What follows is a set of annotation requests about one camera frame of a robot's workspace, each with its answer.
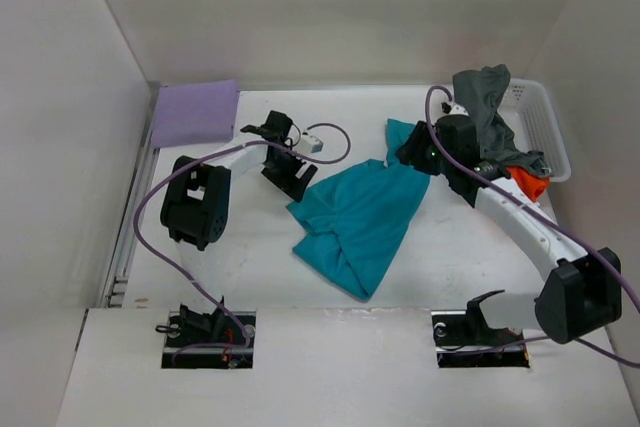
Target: red cloth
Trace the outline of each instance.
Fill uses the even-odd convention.
[[[551,182],[550,179],[540,179],[531,175],[522,167],[507,167],[507,170],[511,173],[511,176],[520,186],[524,195],[529,197],[533,202],[538,200]]]

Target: white table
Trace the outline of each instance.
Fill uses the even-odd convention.
[[[318,181],[384,158],[385,120],[417,121],[424,93],[423,87],[245,92],[237,127],[261,123],[271,109],[301,127],[339,123],[352,136],[352,154],[340,165],[320,167]],[[342,152],[339,135],[318,135],[326,145],[323,158]],[[214,149],[163,149],[154,182],[179,155]],[[178,260],[159,223],[162,198],[149,204],[143,232]],[[229,223],[214,246],[220,260],[195,272],[224,293],[232,309],[258,309],[252,371],[160,369],[163,339],[153,327],[180,302],[207,311],[211,306],[138,248],[125,308],[92,311],[87,319],[58,427],[638,425],[618,366],[578,344],[532,344],[531,369],[437,368],[426,308],[463,308],[489,290],[542,286],[522,252],[445,179],[432,179],[368,303],[330,285],[291,253],[304,233],[285,210],[288,202],[258,169],[235,182]],[[603,330],[589,339],[610,348]]]

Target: folded fabric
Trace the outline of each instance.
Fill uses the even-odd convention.
[[[228,142],[233,138],[238,98],[235,80],[162,87],[151,147]]]
[[[540,151],[520,152],[513,130],[498,114],[502,97],[509,87],[511,73],[506,65],[465,70],[453,76],[455,100],[476,125],[480,157],[495,160],[503,167],[518,166],[539,178],[551,176],[551,169]]]
[[[547,187],[549,187],[551,183],[550,179],[535,177],[522,167],[507,167],[507,170],[511,174],[511,177],[518,183],[524,195],[534,202],[544,194],[544,191],[547,190]]]
[[[430,177],[398,162],[413,124],[387,121],[387,166],[362,164],[307,189],[289,212],[307,231],[293,252],[329,281],[368,300],[386,274]]]

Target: gray cloth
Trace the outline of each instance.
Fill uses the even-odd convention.
[[[494,160],[503,167],[522,167],[539,178],[551,176],[544,154],[537,150],[520,152],[514,134],[498,114],[502,97],[509,87],[511,74],[504,64],[465,70],[453,76],[456,103],[462,105],[476,125],[480,157]]]

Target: plastic basket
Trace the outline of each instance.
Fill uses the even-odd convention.
[[[515,143],[520,150],[544,152],[553,171],[552,182],[569,179],[569,158],[549,95],[542,84],[531,80],[511,79],[498,112],[513,129]]]

